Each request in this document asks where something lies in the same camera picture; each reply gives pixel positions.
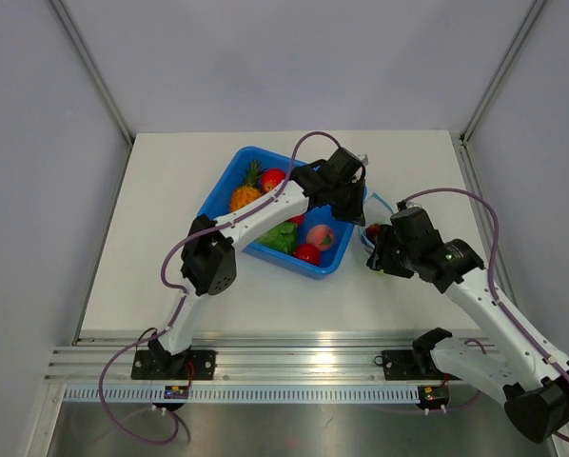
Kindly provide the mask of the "clear zip top bag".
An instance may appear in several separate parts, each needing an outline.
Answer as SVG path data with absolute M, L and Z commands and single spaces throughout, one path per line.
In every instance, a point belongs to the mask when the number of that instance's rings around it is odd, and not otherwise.
M 357 226 L 357 237 L 366 263 L 377 243 L 380 226 L 390 224 L 394 209 L 380 194 L 371 192 L 363 200 L 363 213 L 365 224 Z

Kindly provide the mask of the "dark red fruit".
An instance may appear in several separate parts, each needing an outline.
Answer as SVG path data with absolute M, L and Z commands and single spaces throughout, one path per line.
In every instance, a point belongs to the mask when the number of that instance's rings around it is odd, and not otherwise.
M 379 238 L 379 233 L 381 230 L 381 225 L 378 223 L 372 224 L 367 227 L 364 231 L 364 236 L 373 245 L 375 245 Z

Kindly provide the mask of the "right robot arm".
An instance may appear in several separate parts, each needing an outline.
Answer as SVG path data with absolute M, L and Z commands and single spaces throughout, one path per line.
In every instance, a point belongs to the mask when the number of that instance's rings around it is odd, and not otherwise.
M 495 286 L 463 240 L 442 240 L 427 212 L 403 209 L 379 226 L 370 269 L 424 282 L 459 306 L 502 356 L 489 358 L 434 328 L 412 343 L 420 376 L 463 380 L 501 406 L 526 439 L 542 443 L 569 423 L 569 356 L 550 344 Z

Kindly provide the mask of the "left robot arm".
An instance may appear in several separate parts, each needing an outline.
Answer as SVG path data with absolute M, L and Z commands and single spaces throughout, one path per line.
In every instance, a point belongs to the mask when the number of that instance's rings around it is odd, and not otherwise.
M 161 266 L 163 285 L 178 290 L 180 300 L 163 328 L 148 340 L 152 367 L 166 379 L 184 371 L 200 304 L 233 284 L 236 253 L 261 235 L 324 206 L 334 219 L 362 225 L 367 165 L 367 158 L 338 147 L 326 160 L 290 164 L 283 181 L 241 209 L 216 219 L 197 216 L 187 238 L 171 249 Z

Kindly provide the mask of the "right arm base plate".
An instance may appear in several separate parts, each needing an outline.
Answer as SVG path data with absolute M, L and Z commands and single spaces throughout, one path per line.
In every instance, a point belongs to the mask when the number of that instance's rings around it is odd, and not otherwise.
M 416 338 L 409 348 L 385 349 L 373 357 L 373 365 L 383 370 L 386 381 L 446 381 L 457 380 L 440 371 L 431 356 L 437 343 L 457 343 L 453 334 L 434 328 Z

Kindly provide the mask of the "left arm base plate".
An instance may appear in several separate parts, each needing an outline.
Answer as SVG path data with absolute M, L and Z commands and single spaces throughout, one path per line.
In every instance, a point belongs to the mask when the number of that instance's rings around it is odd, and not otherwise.
M 139 350 L 134 355 L 130 377 L 140 381 L 210 381 L 216 360 L 214 350 L 191 349 L 165 362 L 159 362 L 148 349 Z

